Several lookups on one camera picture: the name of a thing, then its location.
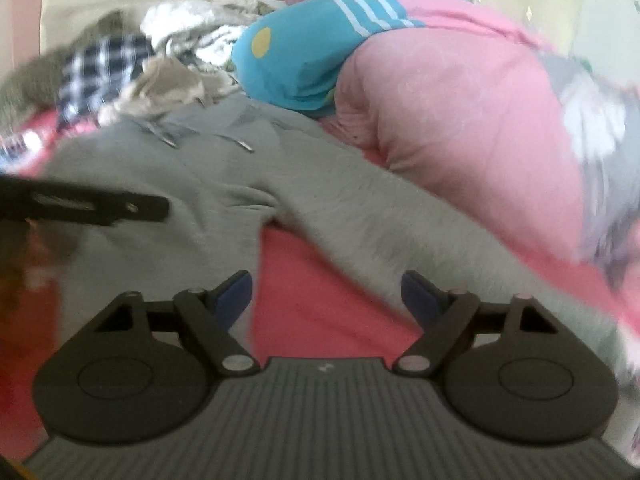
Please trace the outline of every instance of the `bed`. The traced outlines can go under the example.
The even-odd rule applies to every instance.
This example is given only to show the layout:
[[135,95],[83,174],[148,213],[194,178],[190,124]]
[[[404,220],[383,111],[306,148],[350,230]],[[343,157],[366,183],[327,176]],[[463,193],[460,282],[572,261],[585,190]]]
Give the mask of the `bed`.
[[[161,0],[4,0],[0,4],[0,56],[6,71],[39,52],[45,52],[77,34],[87,23],[108,10],[125,9],[131,23],[139,22],[146,9]],[[277,5],[278,0],[267,0]],[[51,118],[36,119],[43,121]],[[254,344],[256,355],[264,359],[280,356],[383,356],[391,359],[405,349],[418,334],[409,320],[387,309],[372,294],[340,275],[326,257],[301,237],[269,226],[262,231],[261,279],[255,301]],[[553,276],[553,260],[521,254],[530,267]],[[576,288],[593,302],[615,301],[608,290],[594,281],[591,290],[581,289],[579,270],[565,273]],[[2,354],[11,358],[2,362],[4,381],[3,420],[0,452],[22,458],[41,436],[39,421],[29,399],[30,379],[38,364],[55,345],[56,283],[46,262],[34,256],[30,270],[30,289],[13,325],[4,330]],[[620,330],[613,328],[594,336],[593,346],[616,348],[631,345]],[[614,418],[610,441],[624,456],[634,458],[640,404],[635,404],[633,373],[627,364],[627,352],[618,352],[610,365],[623,370],[628,394],[621,403],[622,416]]]

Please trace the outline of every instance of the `white stripe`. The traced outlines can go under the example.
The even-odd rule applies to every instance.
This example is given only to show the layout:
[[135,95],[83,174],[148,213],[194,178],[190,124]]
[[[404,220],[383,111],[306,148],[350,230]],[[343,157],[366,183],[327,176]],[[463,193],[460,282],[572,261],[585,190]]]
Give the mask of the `white stripe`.
[[342,1],[342,0],[334,0],[334,2],[338,5],[338,7],[340,7],[340,10],[347,17],[347,20],[349,20],[349,23],[351,23],[351,27],[353,27],[353,30],[355,30],[363,38],[368,38],[371,35],[370,32],[366,28],[364,28],[362,25],[360,25],[360,22],[356,18],[355,14],[353,12],[351,12],[351,10],[349,9],[349,7],[347,7],[347,5],[344,3],[344,1]]
[[387,22],[379,20],[378,17],[376,16],[376,13],[373,12],[373,9],[369,7],[369,4],[367,2],[365,2],[364,0],[353,0],[353,1],[356,2],[360,7],[362,7],[362,10],[364,10],[364,13],[367,15],[367,18],[369,18],[373,23],[375,23],[379,27],[384,28],[385,30],[391,30],[391,25],[389,25]]
[[[400,19],[400,16],[398,16],[398,13],[395,12],[394,8],[391,6],[391,4],[388,1],[386,0],[377,0],[377,1],[380,2],[380,5],[382,5],[383,9],[386,10],[386,13],[389,15],[389,17],[392,20]],[[409,20],[400,20],[400,22],[407,28],[415,27],[415,25]]]

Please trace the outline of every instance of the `white wall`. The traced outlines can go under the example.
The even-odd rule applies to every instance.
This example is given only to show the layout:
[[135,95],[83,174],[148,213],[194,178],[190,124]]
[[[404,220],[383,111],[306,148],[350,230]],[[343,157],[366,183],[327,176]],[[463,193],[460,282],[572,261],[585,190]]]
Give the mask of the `white wall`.
[[640,85],[640,14],[634,0],[584,0],[574,54],[619,84]]

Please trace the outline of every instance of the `black device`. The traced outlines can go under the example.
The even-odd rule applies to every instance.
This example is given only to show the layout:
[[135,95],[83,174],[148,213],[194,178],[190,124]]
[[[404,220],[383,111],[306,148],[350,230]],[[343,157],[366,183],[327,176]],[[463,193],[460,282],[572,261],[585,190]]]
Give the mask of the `black device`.
[[0,220],[59,220],[109,226],[118,220],[161,222],[161,196],[0,175]]
[[[402,296],[424,334],[391,369],[262,368],[222,328],[251,288],[238,272],[172,301],[117,297],[40,369],[50,439],[26,466],[40,480],[634,478],[600,440],[612,373],[533,298],[482,303],[408,272]],[[499,338],[474,346],[481,333]]]

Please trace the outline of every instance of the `screw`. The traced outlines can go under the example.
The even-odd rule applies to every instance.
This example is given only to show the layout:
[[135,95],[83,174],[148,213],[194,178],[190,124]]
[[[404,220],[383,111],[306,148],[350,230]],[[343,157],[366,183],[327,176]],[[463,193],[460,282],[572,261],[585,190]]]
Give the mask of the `screw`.
[[222,366],[230,372],[245,372],[254,366],[248,355],[229,355],[222,360]]
[[422,355],[405,355],[398,359],[398,366],[405,372],[425,372],[431,366],[431,361]]

